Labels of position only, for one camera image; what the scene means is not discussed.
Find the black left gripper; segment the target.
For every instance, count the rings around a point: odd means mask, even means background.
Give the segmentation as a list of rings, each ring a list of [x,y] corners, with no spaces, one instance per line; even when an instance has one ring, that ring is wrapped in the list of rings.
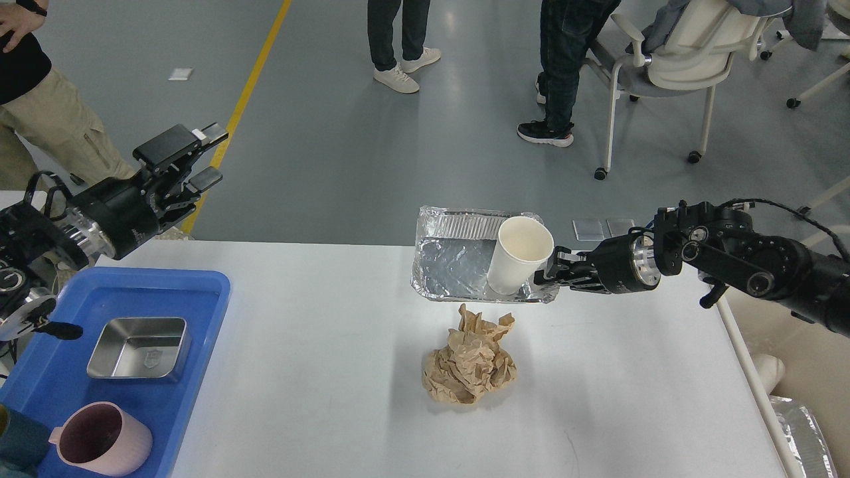
[[[201,155],[228,136],[216,122],[194,130],[177,124],[131,152],[141,166],[137,175],[128,179],[108,177],[73,196],[70,203],[98,224],[114,250],[110,257],[121,260],[158,235],[160,223],[179,223],[187,218],[203,193],[222,181],[224,176],[215,167],[207,167],[192,178],[189,173]],[[159,221],[143,190],[163,193]]]

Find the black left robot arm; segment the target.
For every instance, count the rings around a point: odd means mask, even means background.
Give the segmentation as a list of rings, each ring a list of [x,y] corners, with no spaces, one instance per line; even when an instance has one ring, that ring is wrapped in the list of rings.
[[[176,226],[221,181],[215,167],[191,170],[227,138],[216,123],[192,130],[178,124],[133,150],[140,165],[133,177],[110,177],[76,195],[50,171],[31,176],[23,199],[1,215],[2,340],[28,333],[80,338],[80,326],[49,319],[57,297],[33,264],[46,255],[72,270],[102,256],[121,260]]]

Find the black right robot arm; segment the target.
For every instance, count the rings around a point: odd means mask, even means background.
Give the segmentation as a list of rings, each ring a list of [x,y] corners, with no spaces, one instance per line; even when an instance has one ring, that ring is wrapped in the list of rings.
[[[841,239],[813,222],[837,248],[825,256],[786,237],[761,235],[737,204],[735,199],[718,206],[680,202],[660,208],[647,226],[631,227],[592,251],[573,254],[556,247],[533,281],[590,293],[637,293],[656,289],[662,276],[677,275],[689,264],[711,286],[699,300],[705,309],[732,287],[848,336],[849,263]]]

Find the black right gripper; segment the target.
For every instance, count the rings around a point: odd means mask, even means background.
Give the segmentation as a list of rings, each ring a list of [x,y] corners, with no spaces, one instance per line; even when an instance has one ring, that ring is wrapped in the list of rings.
[[[589,293],[601,293],[603,285],[610,293],[621,294],[656,289],[661,272],[655,262],[653,237],[629,234],[606,239],[591,252],[555,247],[551,271],[537,270],[533,281]]]

